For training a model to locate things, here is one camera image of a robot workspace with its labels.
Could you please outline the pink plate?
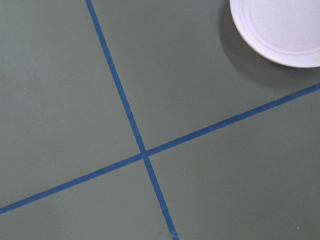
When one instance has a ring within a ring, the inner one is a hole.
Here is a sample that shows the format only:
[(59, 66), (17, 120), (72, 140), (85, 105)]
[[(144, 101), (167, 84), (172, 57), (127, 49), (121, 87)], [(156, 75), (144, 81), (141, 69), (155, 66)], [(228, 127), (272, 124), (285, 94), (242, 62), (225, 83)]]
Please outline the pink plate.
[(320, 65), (318, 0), (231, 0), (233, 22), (264, 58), (288, 67)]

